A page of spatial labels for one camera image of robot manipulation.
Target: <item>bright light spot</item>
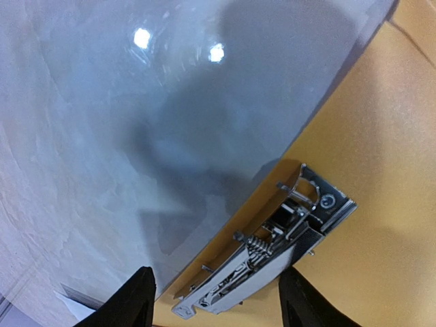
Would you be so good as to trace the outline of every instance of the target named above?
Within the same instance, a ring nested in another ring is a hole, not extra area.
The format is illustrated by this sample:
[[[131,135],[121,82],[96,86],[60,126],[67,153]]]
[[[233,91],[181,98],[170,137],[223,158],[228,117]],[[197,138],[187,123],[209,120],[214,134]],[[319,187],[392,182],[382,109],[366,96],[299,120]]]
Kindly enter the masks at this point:
[[[142,49],[147,49],[150,41],[150,33],[146,29],[138,29],[135,32],[134,42]]]
[[[215,44],[209,52],[209,60],[219,63],[224,58],[224,46],[221,43]]]

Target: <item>spring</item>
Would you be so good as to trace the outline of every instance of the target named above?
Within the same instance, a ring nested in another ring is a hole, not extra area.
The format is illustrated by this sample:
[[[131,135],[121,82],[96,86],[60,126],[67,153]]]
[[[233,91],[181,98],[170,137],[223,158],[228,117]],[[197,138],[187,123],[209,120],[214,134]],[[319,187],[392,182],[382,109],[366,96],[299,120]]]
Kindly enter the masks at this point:
[[[254,251],[257,251],[258,253],[271,255],[269,244],[254,235],[251,235],[247,239],[247,246],[253,249]]]

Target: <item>metal mechanism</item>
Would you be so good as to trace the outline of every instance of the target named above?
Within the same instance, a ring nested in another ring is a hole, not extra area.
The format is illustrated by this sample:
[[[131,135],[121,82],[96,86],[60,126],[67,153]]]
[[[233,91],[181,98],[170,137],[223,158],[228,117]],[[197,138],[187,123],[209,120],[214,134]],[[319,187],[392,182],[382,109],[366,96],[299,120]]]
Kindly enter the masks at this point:
[[[357,205],[301,164],[294,185],[278,183],[287,198],[254,234],[235,231],[240,247],[197,287],[191,287],[172,311],[184,319],[196,314],[194,307],[211,313],[231,309],[264,287],[288,266],[295,264]]]

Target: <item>metal latch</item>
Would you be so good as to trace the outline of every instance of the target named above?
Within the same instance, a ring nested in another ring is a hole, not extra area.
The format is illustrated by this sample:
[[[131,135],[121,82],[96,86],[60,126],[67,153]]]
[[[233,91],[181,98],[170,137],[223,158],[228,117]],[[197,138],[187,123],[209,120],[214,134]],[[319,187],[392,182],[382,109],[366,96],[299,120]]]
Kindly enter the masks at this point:
[[[278,183],[286,199],[252,235],[235,231],[237,250],[198,286],[192,285],[172,311],[184,319],[194,307],[221,313],[244,301],[278,277],[289,265],[313,253],[357,205],[305,164],[293,185]]]

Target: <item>metal clip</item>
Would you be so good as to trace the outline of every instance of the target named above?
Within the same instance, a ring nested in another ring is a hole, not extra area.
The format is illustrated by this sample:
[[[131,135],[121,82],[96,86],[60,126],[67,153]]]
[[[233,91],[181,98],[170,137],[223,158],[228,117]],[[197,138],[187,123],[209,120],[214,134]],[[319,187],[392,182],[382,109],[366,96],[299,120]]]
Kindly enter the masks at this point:
[[[184,319],[194,307],[211,313],[231,309],[270,283],[321,242],[357,205],[305,164],[294,185],[277,183],[287,192],[280,207],[262,224],[267,236],[235,231],[240,247],[172,311]]]

